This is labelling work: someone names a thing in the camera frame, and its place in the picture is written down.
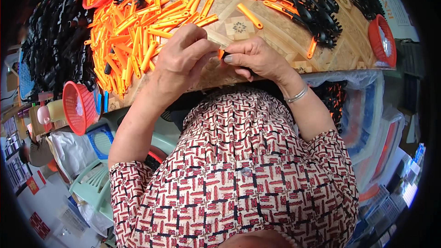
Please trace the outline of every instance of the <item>table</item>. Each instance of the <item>table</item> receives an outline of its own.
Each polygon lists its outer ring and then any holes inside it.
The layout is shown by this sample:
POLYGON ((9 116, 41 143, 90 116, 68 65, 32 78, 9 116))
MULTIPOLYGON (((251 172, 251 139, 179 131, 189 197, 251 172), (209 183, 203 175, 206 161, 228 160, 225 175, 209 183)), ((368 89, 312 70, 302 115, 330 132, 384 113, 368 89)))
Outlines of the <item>table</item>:
MULTIPOLYGON (((204 2, 201 0, 198 12, 204 2)), ((262 0, 214 0, 209 15, 217 14, 219 21, 206 25, 208 39, 227 47, 234 41, 261 36, 270 46, 283 55, 291 67, 299 73, 314 73, 334 70, 353 69, 389 69, 375 66, 375 58, 367 36, 369 21, 353 6, 349 0, 336 0, 340 6, 335 17, 343 27, 343 32, 333 49, 317 46, 312 59, 306 58, 311 43, 311 33, 301 25, 292 22, 288 16, 263 5, 262 0), (243 3, 262 22, 263 29, 257 29, 245 15, 236 8, 243 3)), ((136 94, 149 80, 150 73, 141 79, 133 76, 132 85, 124 99, 109 96, 109 111, 130 106, 136 94)), ((231 68, 219 67, 219 61, 212 58, 203 68, 199 83, 189 91, 203 90, 211 87, 232 85, 246 81, 236 75, 231 68)))

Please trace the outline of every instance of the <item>hand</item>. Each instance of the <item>hand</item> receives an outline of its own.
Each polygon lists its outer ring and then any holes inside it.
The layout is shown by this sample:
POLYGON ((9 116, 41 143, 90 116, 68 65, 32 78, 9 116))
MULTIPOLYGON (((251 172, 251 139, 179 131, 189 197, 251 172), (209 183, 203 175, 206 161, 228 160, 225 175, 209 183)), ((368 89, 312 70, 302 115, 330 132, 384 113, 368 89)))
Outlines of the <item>hand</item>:
POLYGON ((293 73, 296 73, 289 63, 260 36, 232 43, 225 48, 225 52, 230 55, 226 56, 223 61, 237 66, 235 67, 236 73, 249 81, 253 80, 253 76, 250 71, 240 66, 251 68, 257 75, 272 80, 278 85, 292 79, 293 73))
POLYGON ((207 32, 188 24, 176 31, 159 53, 149 87, 162 106, 168 107, 197 83, 208 59, 217 56, 219 45, 207 40, 207 32))

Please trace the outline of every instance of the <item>woman's left hand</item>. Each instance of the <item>woman's left hand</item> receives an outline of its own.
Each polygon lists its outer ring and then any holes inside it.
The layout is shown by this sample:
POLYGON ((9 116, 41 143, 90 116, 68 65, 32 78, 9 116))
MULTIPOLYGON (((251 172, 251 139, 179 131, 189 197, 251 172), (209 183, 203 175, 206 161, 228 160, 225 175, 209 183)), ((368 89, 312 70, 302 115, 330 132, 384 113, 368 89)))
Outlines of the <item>woman's left hand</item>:
POLYGON ((207 32, 187 24, 176 31, 159 53, 147 88, 158 103, 168 107, 194 85, 208 59, 217 56, 219 44, 207 40, 207 32))

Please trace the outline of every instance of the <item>pile of orange plastic handles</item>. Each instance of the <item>pile of orange plastic handles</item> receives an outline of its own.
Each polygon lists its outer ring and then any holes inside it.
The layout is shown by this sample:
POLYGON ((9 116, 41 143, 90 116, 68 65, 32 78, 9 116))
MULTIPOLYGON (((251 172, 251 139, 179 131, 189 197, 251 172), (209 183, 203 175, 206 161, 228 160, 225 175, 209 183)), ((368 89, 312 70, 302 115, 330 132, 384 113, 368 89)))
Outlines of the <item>pile of orange plastic handles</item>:
POLYGON ((97 83, 120 99, 133 76, 140 79, 143 73, 155 69, 152 58, 160 52, 161 41, 172 36, 171 31, 187 23, 202 27, 218 20, 216 14, 207 15, 214 0, 207 0, 201 13, 196 11, 201 0, 145 1, 147 6, 142 9, 136 9, 135 0, 104 4, 95 10, 88 26, 90 40, 84 44, 90 44, 93 51, 97 83), (105 74, 107 64, 112 68, 110 74, 105 74))

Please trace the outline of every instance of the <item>fingernail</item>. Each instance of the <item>fingernail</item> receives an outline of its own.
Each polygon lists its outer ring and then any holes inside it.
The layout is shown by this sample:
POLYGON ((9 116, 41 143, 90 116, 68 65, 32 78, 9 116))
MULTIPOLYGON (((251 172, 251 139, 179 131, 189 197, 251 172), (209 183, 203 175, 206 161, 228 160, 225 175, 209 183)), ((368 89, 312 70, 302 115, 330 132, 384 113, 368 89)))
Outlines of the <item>fingernail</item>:
POLYGON ((223 61, 226 63, 231 63, 233 61, 233 56, 228 55, 225 58, 223 58, 223 61))

